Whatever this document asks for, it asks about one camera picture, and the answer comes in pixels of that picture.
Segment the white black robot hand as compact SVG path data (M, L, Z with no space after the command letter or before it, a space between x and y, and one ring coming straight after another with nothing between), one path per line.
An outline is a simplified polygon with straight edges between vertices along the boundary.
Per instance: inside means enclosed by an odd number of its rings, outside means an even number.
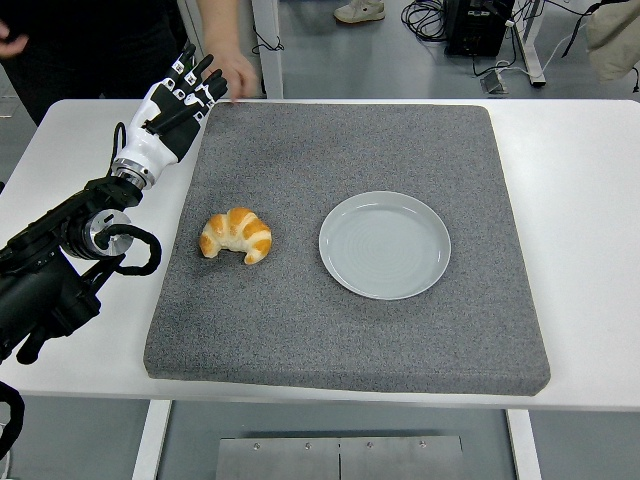
M206 117L227 92L217 69L204 76L213 56L194 61L188 43L164 78L153 84L126 128L126 142L114 157L111 174L140 189L152 187L164 169L182 161Z

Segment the person's right hand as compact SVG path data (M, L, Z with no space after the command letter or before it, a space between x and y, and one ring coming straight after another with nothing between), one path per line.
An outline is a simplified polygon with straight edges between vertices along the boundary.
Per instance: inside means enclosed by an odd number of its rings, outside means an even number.
M9 26L0 21L0 58L10 59L21 54L29 41L25 34L13 34Z

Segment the person's left hand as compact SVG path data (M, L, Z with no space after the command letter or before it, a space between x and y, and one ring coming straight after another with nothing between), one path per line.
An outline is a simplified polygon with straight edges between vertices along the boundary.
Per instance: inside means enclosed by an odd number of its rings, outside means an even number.
M207 79L216 70L227 82L228 98L233 101L254 98L258 93L258 77L253 65L236 47L220 47L211 51L212 63L205 69Z

